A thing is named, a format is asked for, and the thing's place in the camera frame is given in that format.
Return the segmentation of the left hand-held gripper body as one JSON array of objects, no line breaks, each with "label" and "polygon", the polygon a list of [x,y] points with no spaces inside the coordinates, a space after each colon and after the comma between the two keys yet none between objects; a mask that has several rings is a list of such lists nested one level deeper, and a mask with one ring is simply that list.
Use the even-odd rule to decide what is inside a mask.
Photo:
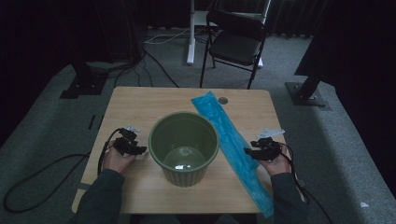
[{"label": "left hand-held gripper body", "polygon": [[130,131],[125,128],[119,128],[117,129],[117,132],[120,134],[120,137],[114,141],[113,147],[121,155],[132,155],[133,152],[140,151],[137,142],[135,141],[137,135],[134,133],[134,131]]}]

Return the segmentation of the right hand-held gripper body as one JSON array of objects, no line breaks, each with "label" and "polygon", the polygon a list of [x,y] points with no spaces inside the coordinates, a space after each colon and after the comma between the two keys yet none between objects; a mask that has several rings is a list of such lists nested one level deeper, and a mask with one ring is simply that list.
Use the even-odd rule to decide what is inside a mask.
[{"label": "right hand-held gripper body", "polygon": [[283,134],[285,131],[283,129],[264,129],[259,133],[256,141],[251,141],[250,144],[252,149],[259,150],[258,152],[253,152],[259,156],[258,161],[272,161],[277,158],[281,153],[281,146],[278,142],[273,140],[276,135]]}]

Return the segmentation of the blue plastic bag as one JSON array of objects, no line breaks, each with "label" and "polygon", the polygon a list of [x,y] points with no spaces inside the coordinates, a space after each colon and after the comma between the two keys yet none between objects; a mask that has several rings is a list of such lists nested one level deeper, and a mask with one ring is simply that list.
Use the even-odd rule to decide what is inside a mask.
[{"label": "blue plastic bag", "polygon": [[250,198],[265,217],[274,213],[272,196],[258,178],[259,164],[244,151],[248,143],[236,130],[229,116],[212,91],[191,99],[197,112],[207,118],[219,135],[219,147]]}]

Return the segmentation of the green plastic bin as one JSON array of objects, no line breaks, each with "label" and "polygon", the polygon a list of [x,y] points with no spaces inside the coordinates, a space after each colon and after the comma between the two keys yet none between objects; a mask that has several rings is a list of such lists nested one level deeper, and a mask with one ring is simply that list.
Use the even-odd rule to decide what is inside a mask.
[{"label": "green plastic bin", "polygon": [[219,152],[219,137],[212,123],[193,112],[176,112],[153,126],[148,148],[174,186],[188,188],[198,184],[206,168]]}]

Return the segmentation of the person's right hand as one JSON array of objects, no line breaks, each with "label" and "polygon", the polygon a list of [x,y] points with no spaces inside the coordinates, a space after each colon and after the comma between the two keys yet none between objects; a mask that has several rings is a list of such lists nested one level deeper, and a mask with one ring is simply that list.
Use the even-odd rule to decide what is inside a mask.
[{"label": "person's right hand", "polygon": [[288,147],[280,144],[281,154],[272,161],[259,161],[259,164],[266,170],[269,176],[291,173],[288,157]]}]

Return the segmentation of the person's left hand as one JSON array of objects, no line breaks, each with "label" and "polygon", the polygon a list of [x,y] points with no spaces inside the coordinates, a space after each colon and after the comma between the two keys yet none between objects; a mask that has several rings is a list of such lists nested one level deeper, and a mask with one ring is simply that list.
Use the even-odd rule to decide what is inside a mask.
[{"label": "person's left hand", "polygon": [[108,149],[105,151],[104,155],[103,168],[113,170],[123,175],[135,160],[135,155],[124,157],[113,147],[113,145],[113,141],[108,143]]}]

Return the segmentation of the black stand with bolted base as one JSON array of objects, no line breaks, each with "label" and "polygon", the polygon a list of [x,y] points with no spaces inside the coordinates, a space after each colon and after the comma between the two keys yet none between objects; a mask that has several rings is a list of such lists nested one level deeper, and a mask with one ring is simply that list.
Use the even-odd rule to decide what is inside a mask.
[{"label": "black stand with bolted base", "polygon": [[294,105],[314,106],[322,111],[331,111],[329,102],[318,91],[319,83],[319,78],[308,77],[305,82],[286,82],[285,86]]}]

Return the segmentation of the black stand with square base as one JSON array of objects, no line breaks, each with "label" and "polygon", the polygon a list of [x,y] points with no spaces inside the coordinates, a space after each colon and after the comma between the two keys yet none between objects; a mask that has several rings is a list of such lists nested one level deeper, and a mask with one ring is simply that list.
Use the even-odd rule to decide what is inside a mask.
[{"label": "black stand with square base", "polygon": [[72,63],[76,75],[61,99],[77,99],[80,95],[100,95],[106,84],[107,72],[97,72],[85,63]]}]

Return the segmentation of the black folding chair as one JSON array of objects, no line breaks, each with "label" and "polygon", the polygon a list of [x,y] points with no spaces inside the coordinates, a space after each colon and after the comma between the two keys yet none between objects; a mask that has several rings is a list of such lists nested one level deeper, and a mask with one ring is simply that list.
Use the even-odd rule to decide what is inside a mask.
[{"label": "black folding chair", "polygon": [[200,76],[203,87],[207,56],[212,65],[223,63],[250,72],[247,89],[251,87],[267,37],[262,21],[222,10],[211,10],[205,16],[207,40]]}]

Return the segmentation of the large dark curtain panel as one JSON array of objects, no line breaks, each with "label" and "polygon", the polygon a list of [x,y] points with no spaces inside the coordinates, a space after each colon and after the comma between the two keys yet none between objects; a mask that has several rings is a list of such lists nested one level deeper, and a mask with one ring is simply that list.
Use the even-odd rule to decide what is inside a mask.
[{"label": "large dark curtain panel", "polygon": [[335,87],[396,197],[396,0],[332,0],[296,74]]}]

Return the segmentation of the dark curtain beside square stand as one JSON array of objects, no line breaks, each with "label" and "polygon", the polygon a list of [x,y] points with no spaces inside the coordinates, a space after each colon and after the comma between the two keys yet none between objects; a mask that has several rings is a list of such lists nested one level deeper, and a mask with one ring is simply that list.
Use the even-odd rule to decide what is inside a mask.
[{"label": "dark curtain beside square stand", "polygon": [[0,147],[72,63],[136,61],[136,0],[0,0]]}]

